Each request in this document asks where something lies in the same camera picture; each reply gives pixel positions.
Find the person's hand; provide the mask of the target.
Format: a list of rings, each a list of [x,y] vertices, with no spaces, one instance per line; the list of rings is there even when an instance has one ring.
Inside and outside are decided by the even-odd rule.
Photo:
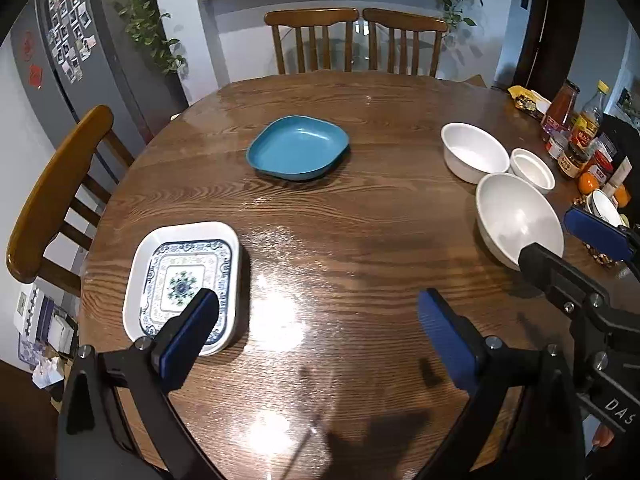
[[[600,423],[598,429],[593,435],[592,446],[594,448],[604,448],[608,446],[614,439],[614,432],[608,428],[603,422]]]

